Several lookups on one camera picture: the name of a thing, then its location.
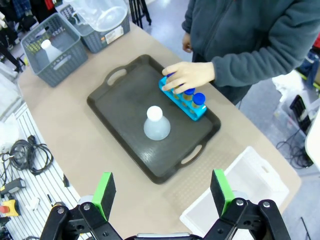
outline gray tray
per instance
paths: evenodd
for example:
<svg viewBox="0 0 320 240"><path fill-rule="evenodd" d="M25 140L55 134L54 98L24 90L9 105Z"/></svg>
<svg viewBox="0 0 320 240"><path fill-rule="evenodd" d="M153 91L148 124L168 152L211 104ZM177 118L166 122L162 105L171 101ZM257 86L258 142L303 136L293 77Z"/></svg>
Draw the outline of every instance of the gray tray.
<svg viewBox="0 0 320 240"><path fill-rule="evenodd" d="M108 80L125 69L113 85ZM143 172L156 184L162 184L179 169L194 162L221 122L209 109L198 120L191 120L158 86L164 68L149 55L142 55L126 66L111 71L105 81L87 98L87 103ZM144 133L149 107L159 106L171 124L171 132L161 141ZM199 152L188 162L197 146Z"/></svg>

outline clear plastic jug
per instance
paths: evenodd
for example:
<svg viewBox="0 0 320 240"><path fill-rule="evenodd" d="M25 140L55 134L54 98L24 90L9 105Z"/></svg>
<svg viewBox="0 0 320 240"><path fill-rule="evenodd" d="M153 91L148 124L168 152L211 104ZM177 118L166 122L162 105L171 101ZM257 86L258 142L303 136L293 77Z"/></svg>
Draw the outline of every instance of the clear plastic jug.
<svg viewBox="0 0 320 240"><path fill-rule="evenodd" d="M125 19L128 7L124 0L64 0L70 4L94 30L106 32Z"/></svg>

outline red button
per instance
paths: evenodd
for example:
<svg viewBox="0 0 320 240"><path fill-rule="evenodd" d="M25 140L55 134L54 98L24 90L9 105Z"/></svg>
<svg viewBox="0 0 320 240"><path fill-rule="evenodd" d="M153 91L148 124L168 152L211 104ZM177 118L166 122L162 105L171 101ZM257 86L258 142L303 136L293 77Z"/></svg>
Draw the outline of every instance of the red button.
<svg viewBox="0 0 320 240"><path fill-rule="evenodd" d="M8 206L0 206L0 212L3 214L7 214L10 212L10 208Z"/></svg>

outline white label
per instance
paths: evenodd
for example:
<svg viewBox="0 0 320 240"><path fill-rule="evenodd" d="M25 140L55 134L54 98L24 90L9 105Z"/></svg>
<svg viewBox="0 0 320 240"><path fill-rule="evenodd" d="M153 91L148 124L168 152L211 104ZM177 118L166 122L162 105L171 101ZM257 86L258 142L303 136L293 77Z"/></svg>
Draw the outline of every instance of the white label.
<svg viewBox="0 0 320 240"><path fill-rule="evenodd" d="M122 26L118 26L116 29L112 30L108 34L105 35L105 40L107 44L112 43L114 40L118 39L124 34L124 28Z"/></svg>

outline beige table surface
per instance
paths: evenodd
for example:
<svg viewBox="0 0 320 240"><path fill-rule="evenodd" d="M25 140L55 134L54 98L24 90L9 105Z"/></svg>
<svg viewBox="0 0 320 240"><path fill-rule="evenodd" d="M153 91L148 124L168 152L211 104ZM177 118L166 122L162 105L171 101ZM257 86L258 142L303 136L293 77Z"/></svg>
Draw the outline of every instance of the beige table surface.
<svg viewBox="0 0 320 240"><path fill-rule="evenodd" d="M110 222L122 237L136 233L188 232L179 216L210 185L213 168L226 169L247 147L267 159L288 186L281 211L301 180L268 139L210 84L202 87L206 105L220 118L221 129L200 158L167 183L156 185L140 170L87 105L87 96L114 68L148 54L163 66L180 61L166 47L131 25L131 31L51 88L30 67L19 85L31 114L55 160L80 196L93 194L103 172L113 172L117 193Z"/></svg>

